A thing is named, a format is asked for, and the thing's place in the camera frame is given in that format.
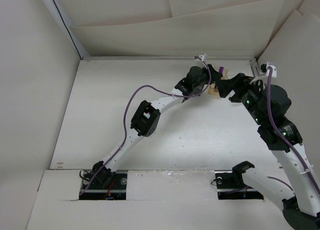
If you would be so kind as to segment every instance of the white floor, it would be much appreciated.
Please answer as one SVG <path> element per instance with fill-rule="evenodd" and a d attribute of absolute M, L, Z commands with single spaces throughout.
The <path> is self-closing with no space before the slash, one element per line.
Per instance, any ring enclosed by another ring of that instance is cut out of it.
<path fill-rule="evenodd" d="M 224 66 L 229 77 L 239 72 L 252 75 L 248 60 L 209 63 Z M 123 162 L 121 168 L 131 170 L 127 200 L 77 200 L 81 180 L 79 170 L 72 169 L 91 168 L 122 140 L 123 112 L 132 92 L 144 84 L 169 92 L 193 65 L 191 58 L 82 61 L 52 170 L 43 175 L 28 230 L 289 230 L 282 213 L 268 200 L 218 200 L 210 185 L 214 169 L 231 169 L 248 160 L 266 175 L 288 179 L 245 108 L 207 93 L 167 111 L 156 134 Z M 139 93 L 127 121 L 142 100 L 158 97 L 151 90 Z"/>
<path fill-rule="evenodd" d="M 224 66 L 229 77 L 252 75 L 248 60 L 208 62 Z M 82 61 L 50 168 L 91 169 L 123 140 L 122 119 L 132 93 L 145 84 L 169 92 L 194 64 L 192 58 Z M 151 89 L 138 93 L 127 125 L 142 100 L 161 96 Z M 163 114 L 155 134 L 140 142 L 120 168 L 229 169 L 244 160 L 278 166 L 257 129 L 242 104 L 205 93 Z"/>
<path fill-rule="evenodd" d="M 260 169 L 288 182 L 281 169 Z M 130 171 L 128 200 L 80 201 L 78 170 L 44 173 L 27 230 L 290 230 L 268 200 L 218 200 L 214 173 Z"/>

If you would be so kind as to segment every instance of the wooden block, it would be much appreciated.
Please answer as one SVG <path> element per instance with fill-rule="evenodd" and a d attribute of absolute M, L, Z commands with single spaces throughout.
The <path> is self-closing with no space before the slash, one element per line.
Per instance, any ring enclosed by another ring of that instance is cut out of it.
<path fill-rule="evenodd" d="M 227 70 L 227 69 L 224 69 L 223 72 L 222 72 L 222 79 L 223 79 L 223 80 L 227 80 L 227 79 L 228 79 L 227 74 L 228 74 L 228 70 Z M 215 85 L 215 84 L 211 84 L 211 85 L 210 85 L 209 94 L 210 94 L 210 95 L 213 95 L 213 96 L 220 97 L 220 95 L 219 95 L 219 90 L 216 88 L 216 85 Z"/>

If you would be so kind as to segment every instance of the joint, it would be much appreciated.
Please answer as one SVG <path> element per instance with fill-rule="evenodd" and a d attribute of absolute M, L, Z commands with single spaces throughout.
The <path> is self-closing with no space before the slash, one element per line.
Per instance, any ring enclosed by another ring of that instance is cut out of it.
<path fill-rule="evenodd" d="M 304 172 L 300 173 L 300 175 L 306 174 L 308 172 L 311 172 L 311 171 L 310 171 L 310 169 L 307 168 Z"/>
<path fill-rule="evenodd" d="M 154 108 L 151 102 L 142 101 L 131 120 L 131 129 L 138 132 L 138 136 L 151 136 L 158 125 L 161 112 Z"/>
<path fill-rule="evenodd" d="M 253 165 L 251 162 L 244 161 L 244 162 L 239 163 L 238 165 L 234 166 L 232 168 L 232 171 L 237 172 L 239 174 L 243 174 L 250 168 L 255 168 L 255 165 Z"/>
<path fill-rule="evenodd" d="M 112 181 L 112 178 L 114 176 L 114 172 L 111 172 L 111 169 L 106 168 L 103 166 L 104 162 L 99 161 L 92 167 L 91 173 L 89 173 L 89 176 L 86 174 L 85 178 L 91 179 L 93 175 L 99 171 L 101 167 L 103 167 L 98 174 L 95 176 L 92 187 L 100 187 L 100 188 L 106 188 L 110 182 Z"/>
<path fill-rule="evenodd" d="M 255 165 L 248 161 L 244 161 L 239 163 L 238 165 L 232 168 L 232 174 L 234 181 L 239 185 L 244 185 L 244 180 L 242 178 L 242 174 L 244 174 L 248 169 L 255 168 Z"/>
<path fill-rule="evenodd" d="M 289 200 L 283 199 L 283 216 L 287 223 L 296 230 L 299 229 L 320 229 L 320 213 L 317 216 L 311 216 L 301 212 L 298 206 L 297 198 L 294 196 Z"/>

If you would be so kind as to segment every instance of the white cable holder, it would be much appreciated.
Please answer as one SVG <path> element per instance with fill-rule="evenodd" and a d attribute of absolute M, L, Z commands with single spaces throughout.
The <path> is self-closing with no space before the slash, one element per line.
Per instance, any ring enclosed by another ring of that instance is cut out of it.
<path fill-rule="evenodd" d="M 260 75 L 255 77 L 252 81 L 250 81 L 250 84 L 259 80 L 262 80 L 263 83 L 266 83 L 270 74 L 270 68 L 272 68 L 272 78 L 277 77 L 277 68 L 271 62 L 267 62 L 265 68 L 266 72 L 263 72 L 262 67 L 260 66 Z"/>
<path fill-rule="evenodd" d="M 155 108 L 155 109 L 159 109 L 161 113 L 164 113 L 166 110 L 170 109 L 171 107 L 180 104 L 183 102 L 184 98 L 183 97 L 176 97 L 174 95 L 180 95 L 182 96 L 182 92 L 178 89 L 173 89 L 170 92 L 172 95 L 170 96 L 162 96 L 161 98 L 152 101 L 151 105 Z M 119 152 L 112 158 L 112 160 L 110 162 L 108 162 L 105 167 L 108 169 L 111 169 L 111 172 L 115 172 L 118 170 L 121 162 L 125 159 L 125 157 L 129 154 L 129 152 L 131 151 L 131 149 L 138 144 L 138 142 L 140 142 L 142 139 L 144 139 L 144 136 L 138 136 L 138 132 L 134 129 L 130 129 L 129 127 L 127 127 L 127 138 L 126 141 L 124 143 L 124 145 L 122 146 L 122 148 L 119 150 Z M 115 147 L 113 149 L 113 151 L 111 153 L 109 153 L 103 160 L 103 162 L 106 162 L 110 159 L 110 157 L 112 157 L 116 151 L 119 149 L 119 146 L 121 145 L 118 144 L 117 147 Z"/>
<path fill-rule="evenodd" d="M 283 167 L 294 191 L 295 196 L 299 205 L 300 211 L 309 214 L 311 216 L 317 216 L 320 212 L 320 197 L 318 192 L 309 179 L 307 172 L 310 172 L 316 183 L 319 185 L 319 180 L 317 179 L 312 166 L 310 165 L 308 158 L 306 156 L 305 148 L 303 145 L 296 144 L 294 146 L 299 152 L 300 156 L 303 158 L 308 166 L 306 170 L 301 163 L 297 155 L 291 150 L 290 152 L 285 151 L 271 151 L 273 155 L 277 158 L 281 166 Z"/>

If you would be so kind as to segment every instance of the cable clip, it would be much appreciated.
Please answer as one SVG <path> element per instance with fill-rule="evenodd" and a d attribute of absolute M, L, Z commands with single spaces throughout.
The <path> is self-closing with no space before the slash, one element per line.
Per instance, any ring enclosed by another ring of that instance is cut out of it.
<path fill-rule="evenodd" d="M 300 173 L 300 175 L 306 174 L 308 172 L 311 172 L 311 171 L 307 168 L 304 172 Z"/>
<path fill-rule="evenodd" d="M 262 64 L 260 66 L 260 75 L 255 77 L 252 81 L 250 81 L 250 84 L 259 80 L 262 80 L 265 82 L 268 79 L 268 76 L 270 74 L 270 68 L 272 69 L 272 77 L 276 78 L 277 68 L 271 62 L 267 62 L 266 64 Z"/>

